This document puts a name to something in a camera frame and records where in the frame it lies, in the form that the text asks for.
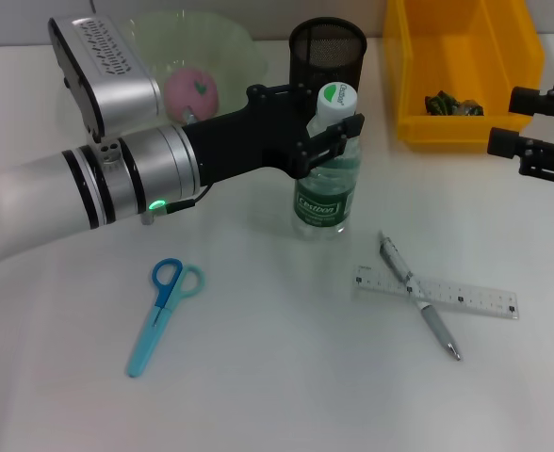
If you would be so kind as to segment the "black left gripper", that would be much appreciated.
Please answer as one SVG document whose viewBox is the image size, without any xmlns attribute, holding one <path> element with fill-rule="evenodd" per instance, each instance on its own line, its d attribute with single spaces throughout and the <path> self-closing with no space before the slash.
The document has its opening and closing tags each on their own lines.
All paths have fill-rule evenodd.
<svg viewBox="0 0 554 452">
<path fill-rule="evenodd" d="M 253 85 L 246 94 L 242 109 L 183 128 L 203 185 L 262 168 L 304 178 L 342 155 L 365 122 L 363 114 L 355 114 L 309 137 L 304 113 L 315 112 L 317 99 L 304 84 Z"/>
</svg>

